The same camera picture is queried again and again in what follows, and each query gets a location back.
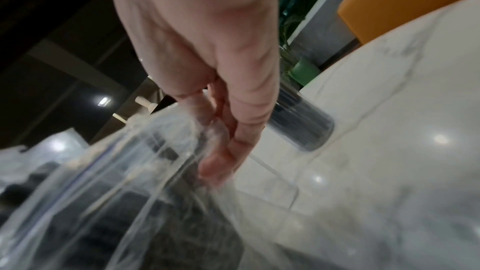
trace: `hand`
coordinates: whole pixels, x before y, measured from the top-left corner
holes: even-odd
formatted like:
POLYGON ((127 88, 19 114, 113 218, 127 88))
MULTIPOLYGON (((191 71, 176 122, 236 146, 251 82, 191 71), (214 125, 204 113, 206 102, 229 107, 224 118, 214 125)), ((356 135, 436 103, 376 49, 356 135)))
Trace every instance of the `hand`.
POLYGON ((229 143, 199 165, 201 177, 224 180, 260 139, 278 97, 278 0, 114 3, 160 88, 229 129, 229 143), (201 94, 207 86, 215 108, 201 94))

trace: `dark glass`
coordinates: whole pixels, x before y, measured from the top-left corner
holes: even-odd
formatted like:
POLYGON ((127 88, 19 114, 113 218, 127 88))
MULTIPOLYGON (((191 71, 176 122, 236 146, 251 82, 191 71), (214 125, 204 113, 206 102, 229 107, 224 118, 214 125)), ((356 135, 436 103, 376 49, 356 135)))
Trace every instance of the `dark glass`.
POLYGON ((331 116, 315 107, 288 85, 280 93, 268 125, 302 151, 320 148, 334 130, 331 116))

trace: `skin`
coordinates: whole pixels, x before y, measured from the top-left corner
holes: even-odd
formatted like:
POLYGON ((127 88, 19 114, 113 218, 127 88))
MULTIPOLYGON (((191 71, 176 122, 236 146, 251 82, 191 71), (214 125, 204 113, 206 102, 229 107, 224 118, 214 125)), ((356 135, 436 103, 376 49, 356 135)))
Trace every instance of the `skin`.
POLYGON ((114 0, 145 70, 230 139, 199 165, 220 182, 260 138, 279 91, 278 0, 114 0), (202 89, 208 86, 213 104, 202 89))

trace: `table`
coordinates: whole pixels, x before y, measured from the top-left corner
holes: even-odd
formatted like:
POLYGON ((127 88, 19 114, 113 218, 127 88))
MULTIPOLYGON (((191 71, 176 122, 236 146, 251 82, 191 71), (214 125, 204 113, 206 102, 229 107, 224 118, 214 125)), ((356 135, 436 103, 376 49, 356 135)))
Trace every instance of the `table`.
MULTIPOLYGON (((279 222, 270 231, 276 241, 349 269, 476 269, 480 0, 377 38, 301 93, 334 118, 335 130, 314 152, 263 131, 252 154, 299 188, 281 222, 265 211, 279 222)), ((251 166, 235 182, 267 187, 271 176, 251 166)))

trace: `marble table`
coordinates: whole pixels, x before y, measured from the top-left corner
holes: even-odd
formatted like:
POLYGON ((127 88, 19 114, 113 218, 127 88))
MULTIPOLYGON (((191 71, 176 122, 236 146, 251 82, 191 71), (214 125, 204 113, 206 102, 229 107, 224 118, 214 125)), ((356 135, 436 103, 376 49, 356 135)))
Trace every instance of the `marble table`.
MULTIPOLYGON (((377 38, 301 94, 335 130, 314 152, 264 130, 252 154, 299 189, 257 207, 269 236, 348 269, 480 269, 480 0, 377 38)), ((258 166, 235 183, 265 190, 276 177, 258 166)))

